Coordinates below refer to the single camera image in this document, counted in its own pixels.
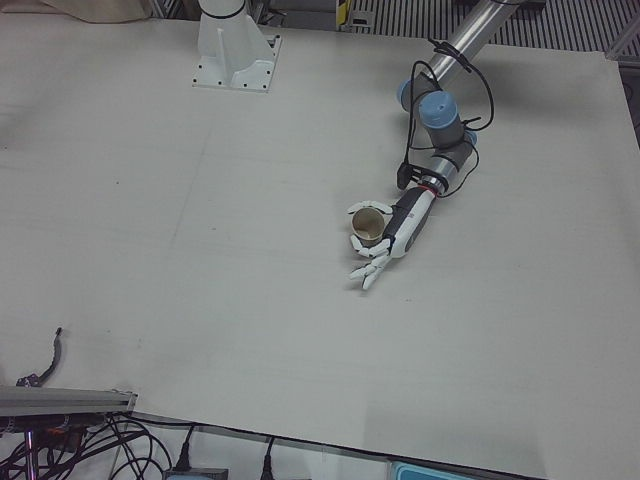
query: metal grating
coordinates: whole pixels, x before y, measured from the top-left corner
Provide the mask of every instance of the metal grating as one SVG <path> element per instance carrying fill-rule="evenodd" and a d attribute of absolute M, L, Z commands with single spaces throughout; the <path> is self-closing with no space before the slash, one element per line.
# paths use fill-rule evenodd
<path fill-rule="evenodd" d="M 181 0 L 151 0 L 153 16 L 157 18 L 182 18 Z"/>
<path fill-rule="evenodd" d="M 471 10 L 455 0 L 354 0 L 374 24 L 357 33 L 446 39 Z M 542 10 L 519 10 L 491 43 L 572 51 L 606 51 L 635 14 L 638 0 L 548 0 Z M 640 32 L 623 55 L 640 57 Z"/>

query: black cable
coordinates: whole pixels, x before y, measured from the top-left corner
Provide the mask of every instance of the black cable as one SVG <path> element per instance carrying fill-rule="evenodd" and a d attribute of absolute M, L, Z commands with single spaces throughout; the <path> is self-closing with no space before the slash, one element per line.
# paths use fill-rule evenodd
<path fill-rule="evenodd" d="M 274 480 L 273 470 L 271 469 L 271 448 L 273 447 L 273 442 L 275 442 L 276 437 L 271 437 L 269 440 L 269 446 L 267 447 L 267 453 L 264 456 L 264 461 L 262 463 L 262 475 L 260 475 L 260 480 Z"/>
<path fill-rule="evenodd" d="M 112 419 L 109 419 L 107 421 L 110 422 L 111 430 L 116 435 L 116 437 L 118 437 L 119 440 L 122 440 L 122 435 L 120 434 L 120 430 L 118 430 L 117 425 L 113 424 Z M 122 444 L 122 449 L 124 450 L 124 454 L 125 454 L 125 456 L 127 457 L 127 460 L 128 460 L 127 463 L 131 466 L 131 470 L 133 471 L 133 474 L 135 475 L 136 480 L 144 480 L 144 476 L 143 476 L 144 475 L 144 469 L 141 469 L 140 465 L 138 465 L 137 458 L 133 454 L 133 451 L 131 450 L 129 445 L 127 445 L 126 443 L 123 443 Z M 149 457 L 151 457 L 152 452 L 153 452 L 152 448 L 149 448 Z"/>
<path fill-rule="evenodd" d="M 189 439 L 191 438 L 191 434 L 193 433 L 195 428 L 195 425 L 191 425 L 191 427 L 189 428 L 189 432 L 187 433 L 187 438 L 185 438 L 184 442 L 182 442 L 180 457 L 178 457 L 176 466 L 173 468 L 178 472 L 188 472 L 189 470 L 191 470 L 191 463 L 189 462 Z"/>
<path fill-rule="evenodd" d="M 42 375 L 38 377 L 41 385 L 47 381 L 47 379 L 51 376 L 53 371 L 58 366 L 58 363 L 60 363 L 60 357 L 62 357 L 62 345 L 60 344 L 61 333 L 62 328 L 58 327 L 58 329 L 56 330 L 56 336 L 53 338 L 53 360 L 51 361 L 51 365 L 49 365 L 49 368 L 47 368 L 42 373 Z"/>
<path fill-rule="evenodd" d="M 162 466 L 155 460 L 153 459 L 149 459 L 149 464 L 153 465 L 154 467 L 156 467 L 158 469 L 158 471 L 160 473 L 162 473 L 164 471 L 164 469 L 162 468 Z M 109 477 L 109 480 L 114 480 L 118 474 L 124 470 L 126 467 L 130 466 L 129 462 L 123 463 L 122 465 L 120 465 L 117 469 L 114 470 L 114 472 L 111 474 L 111 476 Z"/>
<path fill-rule="evenodd" d="M 135 417 L 130 413 L 122 413 L 120 415 L 123 417 L 129 418 L 131 420 L 134 420 L 136 422 L 148 423 L 149 425 L 158 425 L 161 427 L 192 427 L 192 426 L 204 427 L 207 425 L 206 423 L 198 423 L 198 422 L 164 422 L 160 420 L 148 420 L 146 418 Z"/>
<path fill-rule="evenodd" d="M 435 150 L 436 147 L 434 147 L 433 145 L 431 145 L 429 147 L 414 147 L 413 146 L 413 139 L 415 138 L 417 123 L 418 122 L 413 122 L 413 132 L 411 133 L 411 145 L 409 145 L 409 148 L 411 150 Z"/>
<path fill-rule="evenodd" d="M 495 116 L 495 102 L 493 99 L 493 92 L 491 91 L 491 86 L 489 85 L 489 82 L 485 78 L 484 74 L 480 71 L 478 67 L 476 67 L 473 63 L 471 63 L 471 61 L 469 61 L 469 59 L 467 59 L 467 57 L 465 57 L 464 54 L 462 54 L 457 48 L 455 48 L 449 42 L 439 42 L 437 40 L 434 40 L 433 38 L 429 38 L 428 40 L 434 46 L 434 49 L 433 49 L 434 52 L 453 58 L 456 62 L 460 64 L 460 66 L 464 70 L 466 70 L 469 73 L 473 72 L 478 76 L 478 78 L 480 78 L 487 92 L 487 97 L 489 98 L 489 108 L 490 108 L 489 120 L 487 120 L 487 122 L 483 126 L 475 127 L 475 128 L 470 127 L 469 124 L 477 120 L 480 120 L 480 117 L 464 120 L 462 123 L 464 124 L 467 130 L 470 130 L 472 132 L 479 132 L 481 130 L 484 130 L 485 128 L 488 128 L 489 125 L 493 123 L 493 119 Z"/>
<path fill-rule="evenodd" d="M 467 172 L 467 174 L 464 176 L 460 184 L 453 191 L 445 195 L 438 195 L 438 198 L 447 198 L 453 195 L 454 193 L 458 192 L 464 185 L 464 182 L 467 181 L 467 178 L 469 178 L 469 175 L 471 175 L 475 171 L 475 169 L 478 168 L 478 165 L 480 165 L 480 153 L 478 152 L 478 149 L 476 148 L 476 146 L 467 140 L 465 140 L 464 143 L 468 143 L 471 146 L 471 148 L 473 148 L 473 151 L 476 153 L 476 164 L 471 168 L 471 170 Z"/>
<path fill-rule="evenodd" d="M 407 144 L 404 151 L 404 159 L 402 161 L 403 163 L 409 163 L 409 150 L 413 145 L 413 137 L 416 130 L 416 120 L 415 120 L 414 110 L 415 110 L 416 102 L 421 97 L 415 98 L 414 83 L 416 78 L 416 69 L 420 65 L 424 66 L 427 70 L 429 70 L 431 78 L 429 77 L 427 78 L 429 79 L 429 81 L 431 81 L 436 91 L 442 90 L 442 87 L 440 87 L 440 83 L 438 82 L 438 77 L 433 71 L 433 68 L 431 68 L 431 65 L 429 65 L 427 62 L 424 62 L 422 60 L 415 61 L 413 63 L 413 66 L 411 67 L 411 77 L 409 78 L 409 131 L 407 133 Z"/>
<path fill-rule="evenodd" d="M 120 426 L 135 427 L 134 432 L 121 432 Z M 107 433 L 102 438 L 96 438 L 97 436 Z M 149 450 L 146 456 L 136 456 L 131 448 L 130 443 L 137 438 L 145 438 L 149 442 Z M 49 446 L 33 449 L 33 451 L 46 452 L 46 465 L 41 465 L 40 470 L 44 470 L 44 473 L 40 474 L 41 480 L 65 480 L 76 465 L 87 458 L 93 457 L 100 453 L 106 452 L 113 448 L 122 447 L 127 456 L 127 461 L 118 467 L 112 475 L 113 479 L 116 475 L 120 474 L 126 468 L 130 468 L 134 474 L 136 480 L 144 479 L 144 474 L 148 470 L 149 466 L 157 468 L 160 472 L 163 471 L 159 461 L 152 458 L 153 445 L 156 443 L 164 453 L 167 462 L 168 469 L 172 468 L 171 457 L 164 444 L 155 436 L 152 435 L 149 430 L 140 422 L 131 419 L 116 420 L 114 416 L 107 416 L 105 425 L 93 432 L 86 432 L 85 438 L 80 445 L 76 448 L 76 451 L 70 458 L 63 461 L 69 442 L 69 436 L 65 439 L 64 445 L 60 454 L 55 456 L 53 450 Z M 13 450 L 11 455 L 0 462 L 0 479 L 2 480 L 14 480 L 22 475 L 25 471 L 25 466 L 17 464 L 16 462 L 24 459 L 31 451 L 26 449 L 24 442 L 20 443 Z"/>

